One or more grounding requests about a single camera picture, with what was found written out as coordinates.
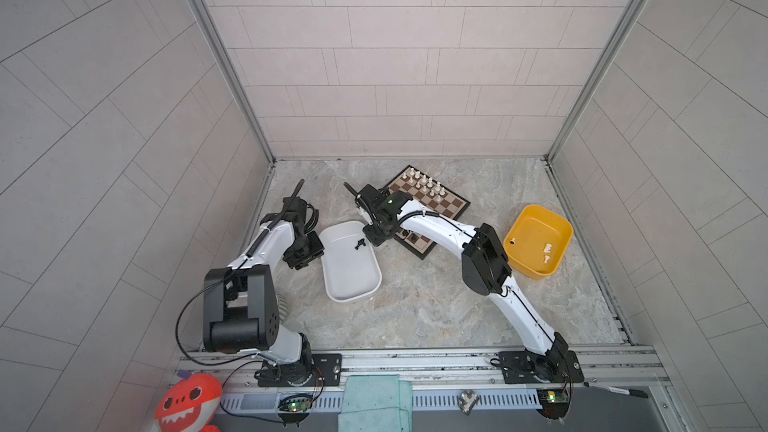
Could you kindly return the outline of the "white plastic tray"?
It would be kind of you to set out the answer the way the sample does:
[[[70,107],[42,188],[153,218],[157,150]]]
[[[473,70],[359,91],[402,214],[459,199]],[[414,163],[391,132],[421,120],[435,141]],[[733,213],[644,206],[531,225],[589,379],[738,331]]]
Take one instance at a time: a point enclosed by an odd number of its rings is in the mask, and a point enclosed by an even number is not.
[[[348,221],[319,234],[324,246],[321,264],[326,294],[334,302],[367,298],[381,286],[382,272],[363,227],[362,222]]]

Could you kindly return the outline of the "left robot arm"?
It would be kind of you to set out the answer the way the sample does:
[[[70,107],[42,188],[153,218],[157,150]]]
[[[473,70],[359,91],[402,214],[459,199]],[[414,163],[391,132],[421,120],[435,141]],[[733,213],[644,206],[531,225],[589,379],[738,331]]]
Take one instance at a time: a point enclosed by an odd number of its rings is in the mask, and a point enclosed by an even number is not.
[[[224,268],[210,270],[203,286],[202,341],[208,352],[258,354],[263,387],[303,386],[313,379],[308,338],[281,324],[272,271],[284,263],[294,270],[324,253],[315,227],[319,211],[299,196],[304,182],[266,215],[257,236]]]

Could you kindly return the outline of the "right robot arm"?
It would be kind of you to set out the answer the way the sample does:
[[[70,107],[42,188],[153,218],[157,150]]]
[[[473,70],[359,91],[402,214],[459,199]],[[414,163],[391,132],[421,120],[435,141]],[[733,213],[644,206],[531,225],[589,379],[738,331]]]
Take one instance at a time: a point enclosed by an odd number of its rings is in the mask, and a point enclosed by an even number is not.
[[[370,184],[359,191],[348,183],[344,187],[366,221],[363,232],[372,245],[379,246],[405,230],[426,237],[460,260],[464,284],[489,298],[522,340],[524,351],[511,359],[500,359],[503,368],[542,383],[570,385],[584,380],[576,353],[519,287],[492,226],[484,223],[475,227],[450,219],[406,192],[390,193]]]

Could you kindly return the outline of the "folding chess board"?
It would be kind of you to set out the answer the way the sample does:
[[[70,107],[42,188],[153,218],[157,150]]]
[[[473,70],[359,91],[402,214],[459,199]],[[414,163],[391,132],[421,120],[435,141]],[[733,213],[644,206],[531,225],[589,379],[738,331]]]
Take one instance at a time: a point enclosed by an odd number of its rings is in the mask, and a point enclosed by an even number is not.
[[[453,220],[458,220],[471,205],[468,199],[444,183],[410,165],[391,179],[385,189],[390,193],[405,192],[427,208]],[[403,229],[397,232],[395,239],[421,260],[436,247],[436,243],[426,236]]]

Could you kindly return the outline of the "yellow plastic bowl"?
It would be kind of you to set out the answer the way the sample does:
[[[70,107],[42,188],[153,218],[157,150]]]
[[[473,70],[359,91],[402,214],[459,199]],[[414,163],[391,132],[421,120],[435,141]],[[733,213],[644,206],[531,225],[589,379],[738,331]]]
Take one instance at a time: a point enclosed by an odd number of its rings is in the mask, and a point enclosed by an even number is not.
[[[553,275],[574,236],[572,224],[537,204],[526,206],[502,241],[509,265],[533,279]]]

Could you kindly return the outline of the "green cloth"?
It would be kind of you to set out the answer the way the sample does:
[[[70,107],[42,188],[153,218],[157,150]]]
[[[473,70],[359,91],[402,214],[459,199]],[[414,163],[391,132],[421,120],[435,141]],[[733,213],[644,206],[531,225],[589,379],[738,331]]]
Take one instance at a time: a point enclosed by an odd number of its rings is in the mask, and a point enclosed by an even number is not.
[[[344,389],[338,431],[412,430],[413,390],[396,375],[352,376]]]

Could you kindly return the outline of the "red shark plush toy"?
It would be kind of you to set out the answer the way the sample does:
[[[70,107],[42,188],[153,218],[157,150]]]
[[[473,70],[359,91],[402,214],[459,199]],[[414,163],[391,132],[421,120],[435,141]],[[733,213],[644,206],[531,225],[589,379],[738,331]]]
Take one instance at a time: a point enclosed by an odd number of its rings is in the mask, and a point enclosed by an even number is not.
[[[155,422],[162,432],[219,432],[211,421],[222,396],[222,384],[213,375],[190,375],[162,398],[155,412]]]

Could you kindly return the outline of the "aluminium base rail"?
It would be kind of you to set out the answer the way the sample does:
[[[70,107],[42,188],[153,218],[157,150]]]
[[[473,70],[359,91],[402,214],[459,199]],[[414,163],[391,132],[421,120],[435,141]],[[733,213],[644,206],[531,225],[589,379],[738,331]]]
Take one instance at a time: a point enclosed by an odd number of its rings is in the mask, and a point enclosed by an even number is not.
[[[520,347],[480,349],[365,349],[315,353],[314,375],[307,385],[324,381],[342,387],[358,376],[394,375],[417,384],[528,384],[649,386],[666,384],[668,374],[652,346],[577,346],[551,375],[535,371],[534,359]]]

